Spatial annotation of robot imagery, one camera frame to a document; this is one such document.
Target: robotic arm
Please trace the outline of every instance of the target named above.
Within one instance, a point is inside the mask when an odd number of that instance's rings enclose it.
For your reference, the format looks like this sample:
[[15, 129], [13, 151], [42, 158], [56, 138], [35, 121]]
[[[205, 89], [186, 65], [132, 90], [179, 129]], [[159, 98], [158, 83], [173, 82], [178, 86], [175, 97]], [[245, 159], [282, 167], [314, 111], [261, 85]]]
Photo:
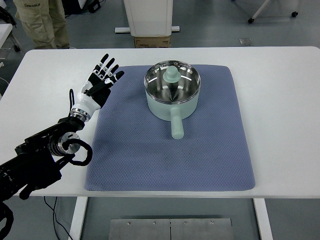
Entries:
[[[91, 161], [92, 148], [79, 138], [76, 131], [82, 130], [94, 112], [104, 106], [111, 93], [110, 88], [124, 74], [123, 71], [115, 74], [119, 66], [111, 67], [114, 58], [105, 65], [108, 57], [106, 54], [95, 66], [81, 92], [77, 94], [68, 117], [26, 138], [23, 144], [15, 148], [17, 156], [0, 165], [0, 221], [7, 218], [6, 226], [0, 231], [0, 239], [8, 235], [13, 222], [12, 212], [3, 201], [24, 186], [19, 196], [25, 200], [32, 191], [44, 189], [60, 180], [60, 170], [67, 163], [86, 166]], [[74, 161], [80, 147], [87, 150], [87, 157], [84, 161]], [[53, 156], [62, 158], [54, 161]]]

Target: metal plate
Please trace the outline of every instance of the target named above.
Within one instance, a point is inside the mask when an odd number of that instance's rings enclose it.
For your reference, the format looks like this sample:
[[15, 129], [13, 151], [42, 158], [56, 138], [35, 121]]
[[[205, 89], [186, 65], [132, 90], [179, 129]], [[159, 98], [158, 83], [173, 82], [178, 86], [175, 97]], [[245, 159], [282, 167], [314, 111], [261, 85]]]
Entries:
[[109, 240], [234, 240], [230, 218], [112, 219]]
[[171, 240], [234, 240], [230, 218], [171, 219]]
[[241, 46], [252, 46], [253, 43], [251, 41], [251, 38], [246, 37], [246, 38], [239, 38]]
[[109, 240], [170, 240], [169, 219], [111, 219]]

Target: lid knob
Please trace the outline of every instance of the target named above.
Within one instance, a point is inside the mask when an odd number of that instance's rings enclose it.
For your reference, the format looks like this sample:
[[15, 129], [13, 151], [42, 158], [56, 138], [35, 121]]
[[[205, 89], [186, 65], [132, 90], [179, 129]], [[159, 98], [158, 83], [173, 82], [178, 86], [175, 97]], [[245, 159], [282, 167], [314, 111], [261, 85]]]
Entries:
[[180, 80], [181, 74], [175, 66], [169, 66], [163, 74], [163, 79], [170, 84]]

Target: cardboard box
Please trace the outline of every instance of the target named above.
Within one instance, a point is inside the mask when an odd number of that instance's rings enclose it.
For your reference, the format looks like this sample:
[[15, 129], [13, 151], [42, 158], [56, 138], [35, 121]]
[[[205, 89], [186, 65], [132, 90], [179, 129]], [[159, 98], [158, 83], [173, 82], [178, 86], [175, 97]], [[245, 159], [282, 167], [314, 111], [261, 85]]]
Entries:
[[171, 36], [135, 36], [134, 47], [144, 48], [170, 48]]

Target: white table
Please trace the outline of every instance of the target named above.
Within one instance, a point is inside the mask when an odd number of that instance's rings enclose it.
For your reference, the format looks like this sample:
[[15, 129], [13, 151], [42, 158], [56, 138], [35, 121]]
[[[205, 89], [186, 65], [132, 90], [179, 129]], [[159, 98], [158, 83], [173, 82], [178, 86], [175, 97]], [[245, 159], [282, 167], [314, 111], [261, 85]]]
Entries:
[[[320, 50], [316, 47], [29, 51], [0, 101], [0, 164], [16, 156], [14, 149], [25, 138], [67, 115], [69, 89], [79, 91], [105, 53], [120, 66], [164, 60], [227, 66], [234, 79], [255, 187], [224, 192], [87, 191], [86, 168], [68, 164], [61, 171], [62, 180], [34, 191], [33, 196], [253, 198], [263, 239], [272, 238], [269, 222], [262, 223], [268, 220], [264, 198], [320, 198]], [[89, 144], [97, 117], [95, 113], [78, 132]], [[76, 157], [82, 161], [85, 155], [80, 151]]]

